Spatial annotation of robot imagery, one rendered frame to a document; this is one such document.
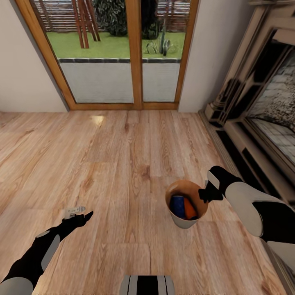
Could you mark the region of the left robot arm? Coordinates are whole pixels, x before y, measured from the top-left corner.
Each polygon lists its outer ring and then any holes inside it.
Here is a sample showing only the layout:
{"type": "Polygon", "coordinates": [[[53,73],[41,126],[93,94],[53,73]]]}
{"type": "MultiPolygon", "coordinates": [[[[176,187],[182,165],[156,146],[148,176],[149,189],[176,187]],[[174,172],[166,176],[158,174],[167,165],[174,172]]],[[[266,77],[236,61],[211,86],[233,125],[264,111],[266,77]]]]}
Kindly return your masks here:
{"type": "Polygon", "coordinates": [[[76,215],[86,210],[84,206],[66,209],[62,223],[35,237],[32,247],[10,268],[0,284],[0,295],[32,295],[37,282],[44,274],[60,242],[77,227],[82,227],[93,215],[76,215]]]}

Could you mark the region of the trash can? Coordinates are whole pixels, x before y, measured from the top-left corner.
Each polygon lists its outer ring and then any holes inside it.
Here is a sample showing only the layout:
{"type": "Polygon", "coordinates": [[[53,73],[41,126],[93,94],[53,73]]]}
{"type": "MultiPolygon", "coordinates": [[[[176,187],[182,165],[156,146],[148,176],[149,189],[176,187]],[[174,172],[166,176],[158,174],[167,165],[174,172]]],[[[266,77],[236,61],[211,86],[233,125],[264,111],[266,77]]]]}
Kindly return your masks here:
{"type": "Polygon", "coordinates": [[[171,214],[174,223],[182,229],[188,229],[193,226],[199,219],[201,219],[207,212],[209,206],[209,200],[204,203],[204,200],[200,199],[198,190],[202,189],[199,185],[194,182],[188,180],[179,180],[172,183],[166,193],[166,205],[171,214]],[[170,192],[170,188],[177,184],[177,187],[172,189],[170,192]],[[182,218],[177,217],[172,212],[172,197],[176,195],[181,195],[186,197],[190,203],[193,205],[193,209],[197,212],[197,216],[199,216],[196,220],[183,220],[182,218]]]}

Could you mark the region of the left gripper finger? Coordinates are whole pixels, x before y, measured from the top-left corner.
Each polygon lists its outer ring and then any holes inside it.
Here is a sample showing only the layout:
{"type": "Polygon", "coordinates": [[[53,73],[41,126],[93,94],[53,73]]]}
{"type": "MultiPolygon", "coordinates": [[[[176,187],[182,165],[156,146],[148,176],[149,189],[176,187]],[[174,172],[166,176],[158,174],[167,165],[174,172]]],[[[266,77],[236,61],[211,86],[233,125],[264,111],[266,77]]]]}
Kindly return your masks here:
{"type": "Polygon", "coordinates": [[[88,222],[91,218],[91,216],[93,215],[93,211],[90,212],[89,214],[85,215],[84,219],[85,219],[85,222],[88,222]]]}

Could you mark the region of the can of soda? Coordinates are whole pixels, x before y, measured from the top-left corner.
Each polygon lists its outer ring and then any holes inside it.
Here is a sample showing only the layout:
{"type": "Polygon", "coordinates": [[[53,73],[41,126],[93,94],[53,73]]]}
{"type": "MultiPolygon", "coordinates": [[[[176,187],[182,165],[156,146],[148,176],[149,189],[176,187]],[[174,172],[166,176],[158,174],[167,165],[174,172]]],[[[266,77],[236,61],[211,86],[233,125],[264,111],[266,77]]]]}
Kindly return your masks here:
{"type": "Polygon", "coordinates": [[[184,220],[196,220],[199,216],[197,216],[197,212],[193,209],[193,205],[190,203],[190,201],[184,197],[184,206],[185,206],[185,216],[186,219],[184,220]]]}
{"type": "Polygon", "coordinates": [[[186,219],[184,198],[181,195],[172,197],[172,212],[179,218],[186,219]]]}

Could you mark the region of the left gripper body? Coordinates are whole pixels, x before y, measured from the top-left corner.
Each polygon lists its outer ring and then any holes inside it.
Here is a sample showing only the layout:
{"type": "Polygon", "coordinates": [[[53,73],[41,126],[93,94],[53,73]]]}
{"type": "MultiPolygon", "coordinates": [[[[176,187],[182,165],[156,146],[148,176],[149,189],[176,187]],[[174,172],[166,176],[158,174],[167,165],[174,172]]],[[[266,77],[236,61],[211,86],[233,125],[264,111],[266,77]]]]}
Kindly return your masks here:
{"type": "Polygon", "coordinates": [[[86,224],[84,215],[75,215],[75,217],[69,219],[62,219],[62,223],[68,226],[68,235],[75,230],[77,227],[82,227],[86,224]]]}

